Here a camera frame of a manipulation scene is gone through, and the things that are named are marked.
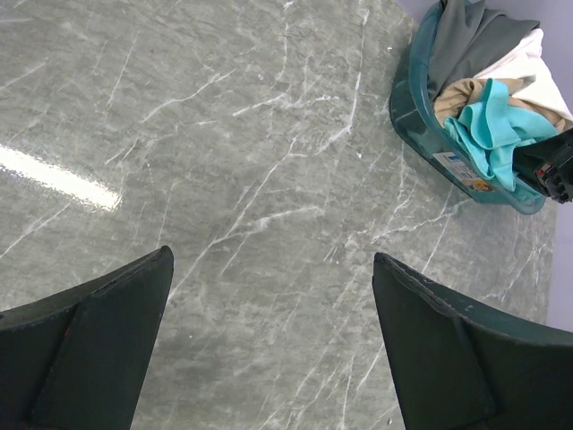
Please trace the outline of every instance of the lavender wall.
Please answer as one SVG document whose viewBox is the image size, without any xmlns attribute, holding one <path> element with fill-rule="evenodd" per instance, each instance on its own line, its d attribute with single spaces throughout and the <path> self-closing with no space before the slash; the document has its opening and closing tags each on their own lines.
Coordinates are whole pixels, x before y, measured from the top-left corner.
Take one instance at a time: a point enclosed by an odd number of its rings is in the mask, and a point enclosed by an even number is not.
<svg viewBox="0 0 573 430">
<path fill-rule="evenodd" d="M 428 8 L 437 0 L 398 0 L 420 21 Z M 543 59 L 552 70 L 553 80 L 569 108 L 573 108 L 573 49 L 569 46 L 572 0 L 489 0 L 491 8 L 503 9 L 519 19 L 541 22 Z M 555 247 L 553 248 L 552 285 L 549 295 L 547 323 L 552 327 L 573 331 L 573 274 L 570 261 L 573 256 L 573 203 L 558 209 Z"/>
</svg>

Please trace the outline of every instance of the white cloth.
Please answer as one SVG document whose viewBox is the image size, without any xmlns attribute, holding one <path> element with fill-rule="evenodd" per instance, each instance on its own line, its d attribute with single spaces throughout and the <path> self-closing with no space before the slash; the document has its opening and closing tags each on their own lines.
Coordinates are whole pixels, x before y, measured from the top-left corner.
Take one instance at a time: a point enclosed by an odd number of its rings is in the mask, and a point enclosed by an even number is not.
<svg viewBox="0 0 573 430">
<path fill-rule="evenodd" d="M 474 77 L 476 79 L 519 79 L 534 76 L 535 82 L 516 92 L 512 97 L 548 108 L 573 123 L 573 116 L 557 84 L 553 81 L 552 72 L 541 58 L 542 41 L 543 30 L 531 31 L 506 56 Z"/>
</svg>

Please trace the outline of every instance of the gray cloth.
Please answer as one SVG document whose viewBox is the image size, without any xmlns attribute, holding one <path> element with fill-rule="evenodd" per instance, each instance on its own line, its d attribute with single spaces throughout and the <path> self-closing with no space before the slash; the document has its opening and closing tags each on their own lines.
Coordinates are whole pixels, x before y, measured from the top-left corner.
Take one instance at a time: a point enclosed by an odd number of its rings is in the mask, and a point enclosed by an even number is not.
<svg viewBox="0 0 573 430">
<path fill-rule="evenodd" d="M 502 59 L 539 21 L 518 21 L 485 8 L 485 0 L 442 0 L 443 15 L 428 67 L 428 92 L 434 101 L 451 83 L 473 78 Z"/>
</svg>

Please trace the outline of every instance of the beige cloth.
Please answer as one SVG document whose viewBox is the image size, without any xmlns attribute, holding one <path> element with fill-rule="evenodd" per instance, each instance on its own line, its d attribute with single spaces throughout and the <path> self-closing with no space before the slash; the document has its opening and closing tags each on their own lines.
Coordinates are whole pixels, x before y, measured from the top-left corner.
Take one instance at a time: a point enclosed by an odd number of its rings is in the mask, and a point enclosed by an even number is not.
<svg viewBox="0 0 573 430">
<path fill-rule="evenodd" d="M 508 87 L 509 95 L 511 96 L 525 88 L 531 82 L 531 79 L 498 79 L 496 81 L 505 83 Z M 486 82 L 486 79 L 462 79 L 448 86 L 448 88 L 446 88 L 446 90 L 444 90 L 433 103 L 433 110 L 440 124 L 443 126 L 447 118 L 459 117 L 466 105 L 471 105 L 479 101 L 482 97 L 483 86 Z M 533 103 L 515 99 L 513 97 L 509 97 L 509 104 L 516 108 L 533 110 L 534 112 L 545 116 L 545 118 L 553 124 L 559 133 L 563 133 L 572 126 L 572 124 L 563 118 L 563 116 L 547 107 L 537 106 Z"/>
</svg>

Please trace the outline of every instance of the teal cloth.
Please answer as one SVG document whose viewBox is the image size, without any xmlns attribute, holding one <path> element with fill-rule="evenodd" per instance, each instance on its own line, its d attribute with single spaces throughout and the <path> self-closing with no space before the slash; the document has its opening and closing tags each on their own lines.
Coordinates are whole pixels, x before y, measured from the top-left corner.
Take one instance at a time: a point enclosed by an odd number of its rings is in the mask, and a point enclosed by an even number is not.
<svg viewBox="0 0 573 430">
<path fill-rule="evenodd" d="M 480 101 L 464 107 L 459 118 L 446 119 L 444 127 L 482 177 L 495 178 L 522 202 L 539 195 L 516 181 L 513 151 L 558 132 L 543 115 L 510 106 L 508 87 L 503 82 L 488 79 Z"/>
</svg>

